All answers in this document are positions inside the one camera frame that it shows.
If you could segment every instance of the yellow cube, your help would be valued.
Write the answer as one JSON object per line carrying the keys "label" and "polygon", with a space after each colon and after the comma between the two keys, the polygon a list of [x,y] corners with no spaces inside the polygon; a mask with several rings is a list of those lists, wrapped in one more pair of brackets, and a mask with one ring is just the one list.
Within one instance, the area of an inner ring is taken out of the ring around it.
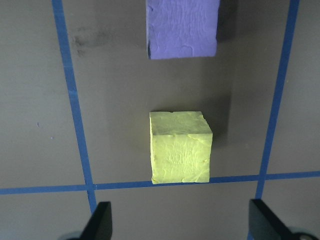
{"label": "yellow cube", "polygon": [[208,183],[212,138],[200,111],[150,112],[152,183]]}

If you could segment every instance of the purple block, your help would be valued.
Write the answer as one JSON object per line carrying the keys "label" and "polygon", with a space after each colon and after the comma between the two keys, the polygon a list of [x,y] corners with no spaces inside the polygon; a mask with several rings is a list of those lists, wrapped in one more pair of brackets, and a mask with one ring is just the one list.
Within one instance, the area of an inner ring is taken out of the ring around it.
{"label": "purple block", "polygon": [[147,0],[150,59],[213,57],[220,0]]}

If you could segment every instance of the blue tape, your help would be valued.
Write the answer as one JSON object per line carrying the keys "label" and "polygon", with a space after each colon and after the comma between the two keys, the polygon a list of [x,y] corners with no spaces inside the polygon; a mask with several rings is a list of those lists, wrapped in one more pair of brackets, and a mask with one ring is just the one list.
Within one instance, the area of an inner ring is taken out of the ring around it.
{"label": "blue tape", "polygon": [[52,0],[52,8],[56,26],[56,32],[58,36],[60,52],[62,57],[62,63],[64,68],[65,80],[69,94],[69,100],[71,105],[71,112],[74,122],[74,129],[76,139],[79,148],[79,154],[82,164],[83,176],[85,184],[87,185],[88,201],[91,212],[93,213],[97,207],[97,201],[95,191],[93,189],[93,180],[90,169],[90,162],[85,138],[85,131],[81,117],[81,110],[79,105],[79,98],[75,80],[75,73],[72,64],[72,58],[70,53],[70,46],[68,41],[68,32],[65,20],[65,14],[63,9],[62,0]]}
{"label": "blue tape", "polygon": [[[292,46],[294,33],[295,33],[299,1],[300,0],[290,0],[281,57],[280,57],[280,63],[279,63],[278,74],[277,74],[275,89],[273,94],[271,113],[270,113],[268,128],[266,132],[266,137],[265,137],[264,150],[262,154],[259,179],[258,179],[256,192],[255,192],[256,199],[261,199],[264,191],[270,153],[271,153],[272,143],[275,136],[280,103],[281,103],[282,93],[284,90],[288,63],[290,58],[291,46]],[[247,240],[252,240],[252,239],[253,239],[252,236],[248,234]]]}
{"label": "blue tape", "polygon": [[33,186],[33,187],[3,188],[3,189],[0,189],[0,195],[77,192],[77,191],[86,191],[86,190],[87,190],[86,185]]}
{"label": "blue tape", "polygon": [[[305,171],[305,172],[290,172],[290,173],[274,173],[265,176],[266,181],[283,180],[283,179],[306,179],[320,178],[320,171]],[[108,189],[131,189],[131,188],[149,188],[163,186],[179,186],[179,185],[197,185],[197,184],[223,184],[223,183],[239,183],[239,182],[254,182],[258,181],[259,175],[242,175],[242,176],[219,176],[211,177],[208,183],[166,183],[152,184],[151,181],[134,181],[134,182],[116,182],[116,183],[101,183],[93,185],[64,185],[64,186],[35,186],[35,187],[18,187],[18,188],[3,188],[0,189],[0,195],[10,194],[34,194],[34,193],[55,193],[55,192],[76,192]]]}
{"label": "blue tape", "polygon": [[96,185],[97,190],[107,189],[132,189],[132,188],[150,188],[150,187],[164,187],[164,186],[181,186],[181,185],[199,185],[199,184],[220,184],[220,183],[238,183],[257,181],[258,175],[245,176],[221,176],[211,177],[209,182],[175,182],[152,184],[151,181],[133,181],[133,182],[116,182],[116,183],[101,183]]}
{"label": "blue tape", "polygon": [[320,171],[267,174],[265,180],[319,178]]}

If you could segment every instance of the purple foam block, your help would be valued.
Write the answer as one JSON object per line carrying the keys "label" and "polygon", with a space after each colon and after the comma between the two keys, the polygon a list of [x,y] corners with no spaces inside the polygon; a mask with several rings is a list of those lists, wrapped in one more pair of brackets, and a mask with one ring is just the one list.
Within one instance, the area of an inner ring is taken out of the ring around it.
{"label": "purple foam block", "polygon": [[147,0],[150,59],[212,57],[220,0]]}

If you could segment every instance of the blue tape line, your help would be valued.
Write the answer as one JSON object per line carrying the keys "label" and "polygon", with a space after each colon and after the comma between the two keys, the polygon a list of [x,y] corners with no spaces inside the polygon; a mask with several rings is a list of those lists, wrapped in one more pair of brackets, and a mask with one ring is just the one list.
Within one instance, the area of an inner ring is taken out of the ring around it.
{"label": "blue tape line", "polygon": [[258,180],[258,175],[221,176],[221,177],[211,177],[209,182],[204,182],[204,183],[175,182],[175,183],[152,184],[151,181],[101,183],[101,184],[96,184],[96,189],[107,190],[107,189],[150,188],[150,187],[181,186],[181,185],[238,183],[238,182],[251,182],[251,181],[257,181],[257,180]]}
{"label": "blue tape line", "polygon": [[[290,173],[273,173],[265,176],[266,181],[283,180],[283,179],[306,179],[320,178],[320,171],[290,172]],[[10,194],[35,194],[35,193],[55,193],[55,192],[76,192],[88,191],[92,193],[95,190],[108,189],[131,189],[131,188],[149,188],[163,186],[195,185],[195,184],[223,184],[223,183],[240,183],[258,181],[259,175],[242,175],[242,176],[219,176],[211,177],[208,183],[166,183],[155,184],[151,181],[134,181],[134,182],[117,182],[101,183],[93,185],[64,185],[64,186],[35,186],[35,187],[18,187],[18,188],[0,188],[0,195]]]}
{"label": "blue tape line", "polygon": [[62,57],[62,63],[64,68],[65,80],[69,94],[69,100],[71,105],[72,117],[74,122],[74,129],[76,139],[79,148],[79,154],[82,164],[83,176],[85,184],[88,186],[88,201],[90,204],[91,212],[93,213],[97,207],[97,201],[95,191],[92,187],[93,180],[90,169],[90,162],[85,138],[84,126],[82,123],[81,110],[79,105],[79,98],[75,80],[75,73],[72,64],[72,58],[70,53],[70,46],[68,41],[68,32],[65,20],[65,14],[63,9],[62,0],[52,0],[52,8],[56,26],[56,32],[60,45],[60,52]]}
{"label": "blue tape line", "polygon": [[320,171],[290,172],[267,174],[266,180],[319,178]]}
{"label": "blue tape line", "polygon": [[77,192],[77,191],[86,191],[86,190],[87,190],[86,185],[33,186],[33,187],[3,188],[3,189],[0,189],[0,195]]}
{"label": "blue tape line", "polygon": [[[262,161],[259,172],[259,179],[256,187],[255,198],[261,199],[264,191],[267,170],[269,165],[270,153],[272,149],[272,144],[275,136],[275,130],[277,125],[277,119],[280,109],[280,103],[282,98],[282,93],[284,90],[286,74],[288,69],[288,63],[290,58],[291,46],[295,33],[296,20],[298,15],[300,0],[290,0],[288,16],[286,20],[284,39],[280,57],[280,63],[278,68],[278,74],[275,83],[275,89],[273,94],[271,113],[268,123],[268,128],[265,137],[264,150],[262,154]],[[248,234],[247,240],[252,240],[252,236]]]}

